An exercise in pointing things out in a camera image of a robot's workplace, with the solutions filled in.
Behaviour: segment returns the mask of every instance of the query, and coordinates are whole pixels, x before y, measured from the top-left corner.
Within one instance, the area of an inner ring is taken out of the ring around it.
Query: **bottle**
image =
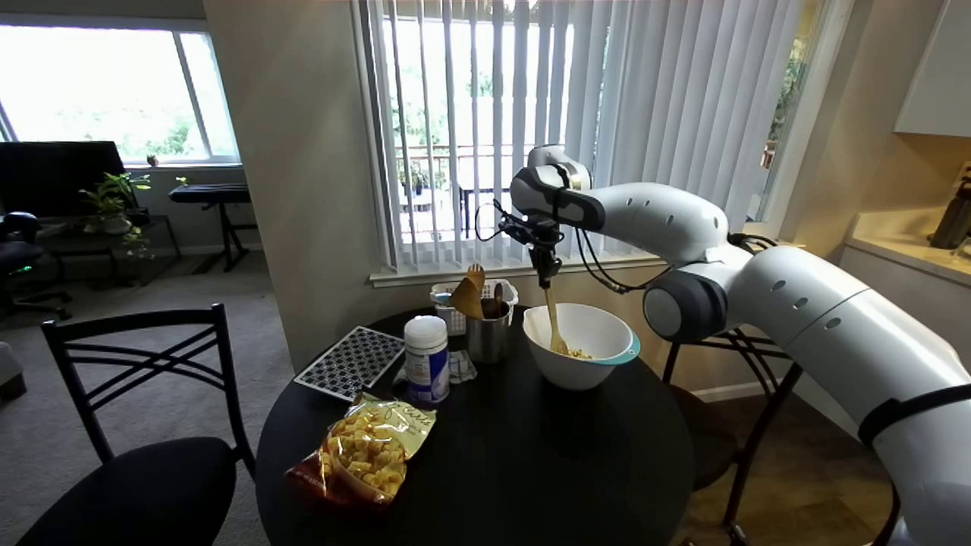
[[[408,398],[435,407],[449,398],[449,324],[441,315],[417,315],[403,324]]]
[[[971,231],[971,161],[963,168],[959,188],[954,202],[948,204],[948,212],[933,234],[933,245],[938,248],[957,248]]]

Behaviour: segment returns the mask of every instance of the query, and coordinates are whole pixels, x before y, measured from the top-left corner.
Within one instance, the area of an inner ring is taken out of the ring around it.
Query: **cabinet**
[[[971,281],[954,282],[848,245],[841,266],[945,337],[971,369]]]
[[[913,73],[899,133],[971,136],[971,4],[948,0]]]

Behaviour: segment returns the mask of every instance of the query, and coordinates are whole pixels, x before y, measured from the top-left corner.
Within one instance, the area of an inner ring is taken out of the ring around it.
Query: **curtain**
[[[509,210],[503,188],[540,142],[565,147],[594,186],[677,186],[737,227],[768,180],[797,14],[789,0],[366,0],[396,266],[524,262],[492,236],[492,204]]]
[[[0,104],[0,142],[14,142],[4,104]]]

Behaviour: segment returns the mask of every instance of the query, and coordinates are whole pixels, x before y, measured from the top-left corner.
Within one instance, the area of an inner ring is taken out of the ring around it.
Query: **wall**
[[[381,266],[349,4],[206,0],[296,361],[399,310]]]
[[[786,240],[835,255],[859,210],[948,204],[968,140],[892,131],[940,7],[857,0],[783,225]]]

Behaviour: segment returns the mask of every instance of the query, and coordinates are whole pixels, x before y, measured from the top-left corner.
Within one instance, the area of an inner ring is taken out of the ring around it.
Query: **robotic arm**
[[[756,324],[859,426],[900,499],[892,544],[971,541],[971,376],[954,347],[835,265],[792,248],[728,245],[720,208],[672,186],[587,193],[587,169],[534,148],[501,231],[524,243],[540,287],[558,271],[558,225],[599,231],[672,265],[642,293],[646,324],[702,339]]]

